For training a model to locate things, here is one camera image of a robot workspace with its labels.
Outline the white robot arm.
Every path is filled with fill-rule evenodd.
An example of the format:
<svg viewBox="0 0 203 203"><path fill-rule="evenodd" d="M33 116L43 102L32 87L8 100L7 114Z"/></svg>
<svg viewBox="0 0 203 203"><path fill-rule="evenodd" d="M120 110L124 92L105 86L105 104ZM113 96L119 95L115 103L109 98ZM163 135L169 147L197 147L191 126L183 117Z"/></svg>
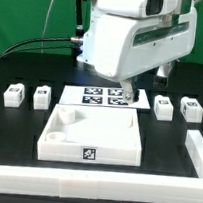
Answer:
<svg viewBox="0 0 203 203"><path fill-rule="evenodd" d="M172 63L195 44L195 0L91 0L90 28L77 64L118 82L123 99L134 103L133 78L155 68L160 85Z"/></svg>

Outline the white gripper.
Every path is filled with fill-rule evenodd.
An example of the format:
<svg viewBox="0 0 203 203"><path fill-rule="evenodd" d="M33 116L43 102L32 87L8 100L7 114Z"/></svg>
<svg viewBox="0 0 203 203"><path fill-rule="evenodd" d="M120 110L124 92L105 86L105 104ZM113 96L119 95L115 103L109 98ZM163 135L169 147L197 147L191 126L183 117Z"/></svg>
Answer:
<svg viewBox="0 0 203 203"><path fill-rule="evenodd" d="M157 28L158 17L137 20L103 14L94 33L92 63L103 78L120 82L123 100L136 101L130 77L158 68L153 86L167 87L171 61L188 55L195 43L197 10L179 16L173 27Z"/></svg>

